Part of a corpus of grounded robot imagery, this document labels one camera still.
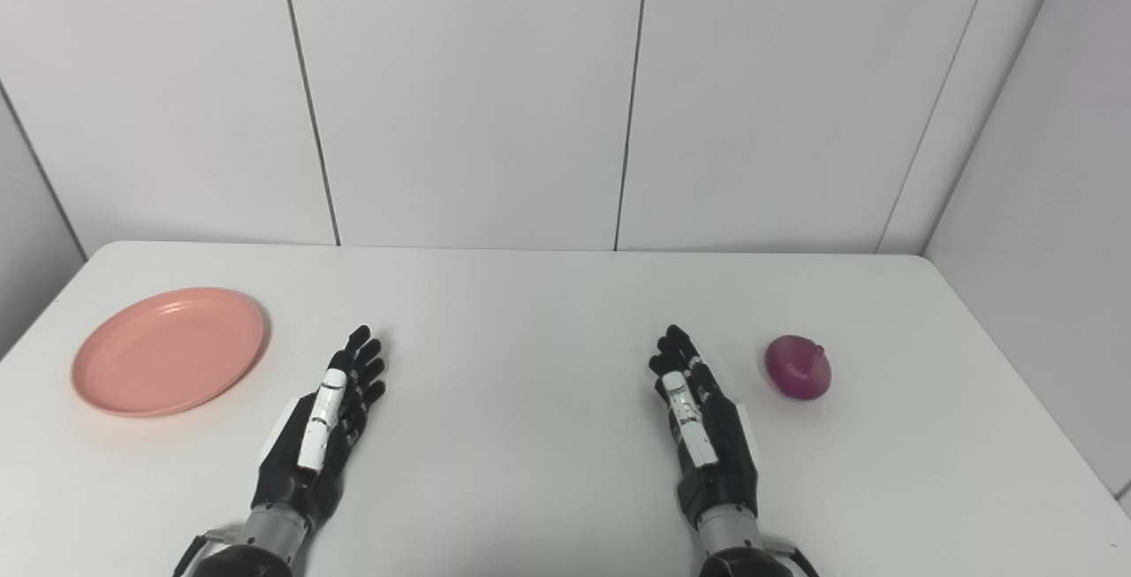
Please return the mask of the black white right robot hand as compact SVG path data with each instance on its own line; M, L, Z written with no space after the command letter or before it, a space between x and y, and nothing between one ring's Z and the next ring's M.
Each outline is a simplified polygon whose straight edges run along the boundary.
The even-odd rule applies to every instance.
M687 522L699 528L703 514L718 507L758 515L758 470L740 423L739 407L724 394L710 365L677 324L668 326L656 348L657 353L648 362L656 376L656 391L662 401L668 401L664 378L668 374L681 378L679 384L687 387L689 404L699 416L703 437L715 453L713 463L696 464L676 414L667 408L668 431L676 443L681 473L676 500Z

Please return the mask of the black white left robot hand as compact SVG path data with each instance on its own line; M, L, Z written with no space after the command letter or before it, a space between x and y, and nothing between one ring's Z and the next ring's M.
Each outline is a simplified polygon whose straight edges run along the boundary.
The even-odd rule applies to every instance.
M335 352L316 391L300 396L260 460L252 508L286 507L314 532L334 515L344 472L385 394L383 344L368 326Z

